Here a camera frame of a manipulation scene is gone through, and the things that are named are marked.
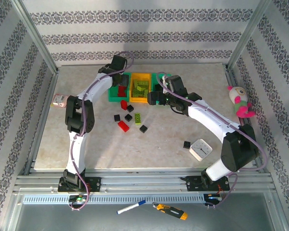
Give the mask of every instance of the clock face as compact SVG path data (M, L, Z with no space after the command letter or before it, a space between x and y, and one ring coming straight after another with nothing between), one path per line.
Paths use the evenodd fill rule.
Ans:
M193 150L201 157L205 158L212 152L212 148L203 140L199 139L193 145Z

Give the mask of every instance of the red block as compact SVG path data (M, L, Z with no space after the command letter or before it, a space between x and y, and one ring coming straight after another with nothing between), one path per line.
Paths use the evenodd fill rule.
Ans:
M119 92L119 93L118 93L118 97L126 97L125 92Z
M125 100L121 100L121 108L127 110L127 102Z
M123 121L118 122L118 125L124 132L127 132L130 129Z
M125 86L119 86L118 93L123 93L126 90L127 87Z

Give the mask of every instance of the yellow utility knife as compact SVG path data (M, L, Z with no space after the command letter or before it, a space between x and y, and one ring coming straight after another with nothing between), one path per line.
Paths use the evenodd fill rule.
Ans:
M179 219L182 219L182 220L186 220L188 215L186 212L178 209L178 208L175 208L175 207L171 207L171 206L168 206L168 205L162 205L162 204L159 204L159 203L156 203L156 202L153 202L152 203L153 207L156 208L157 210L163 212L163 213L166 213L166 214L169 214L173 217L176 217L176 218L179 218Z

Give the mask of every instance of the plush doll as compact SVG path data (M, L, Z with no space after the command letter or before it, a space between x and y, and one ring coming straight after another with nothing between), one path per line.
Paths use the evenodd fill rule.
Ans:
M235 105L235 114L240 118L250 118L255 115L255 112L249 111L251 103L247 102L247 94L242 87L228 86L229 97Z

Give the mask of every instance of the wallpaper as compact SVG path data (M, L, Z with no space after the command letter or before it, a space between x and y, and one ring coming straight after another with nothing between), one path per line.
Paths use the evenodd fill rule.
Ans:
M0 0L0 230L52 76L10 1Z
M234 68L256 116L250 121L266 147L289 223L289 0L272 1Z
M259 0L24 0L58 66L227 63Z

